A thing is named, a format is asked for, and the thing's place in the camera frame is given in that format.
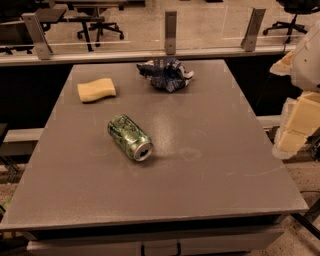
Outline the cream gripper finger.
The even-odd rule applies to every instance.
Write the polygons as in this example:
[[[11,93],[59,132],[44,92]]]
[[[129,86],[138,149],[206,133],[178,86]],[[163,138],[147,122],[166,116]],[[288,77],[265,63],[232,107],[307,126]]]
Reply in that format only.
[[[305,145],[320,128],[320,94],[304,92],[297,99],[287,98],[280,115],[272,154],[289,159]]]
[[[288,52],[284,57],[275,62],[271,68],[270,72],[278,76],[286,76],[291,74],[291,61],[294,55],[294,51]]]

